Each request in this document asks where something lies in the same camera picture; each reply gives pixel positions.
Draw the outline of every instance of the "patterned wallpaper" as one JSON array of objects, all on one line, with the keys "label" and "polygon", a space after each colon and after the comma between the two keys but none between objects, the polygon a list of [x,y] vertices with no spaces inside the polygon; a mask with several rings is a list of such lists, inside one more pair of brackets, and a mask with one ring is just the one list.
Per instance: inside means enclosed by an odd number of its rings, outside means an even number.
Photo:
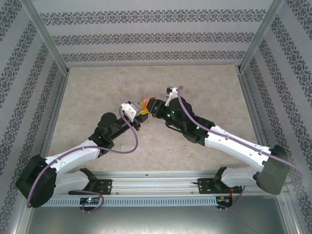
[{"label": "patterned wallpaper", "polygon": [[68,67],[238,65],[272,0],[33,3]]},{"label": "patterned wallpaper", "polygon": [[63,74],[18,0],[0,3],[0,234],[20,193],[15,182],[42,150]]},{"label": "patterned wallpaper", "polygon": [[290,187],[304,233],[312,233],[311,15],[308,1],[286,0],[245,70],[267,143],[305,172]]}]

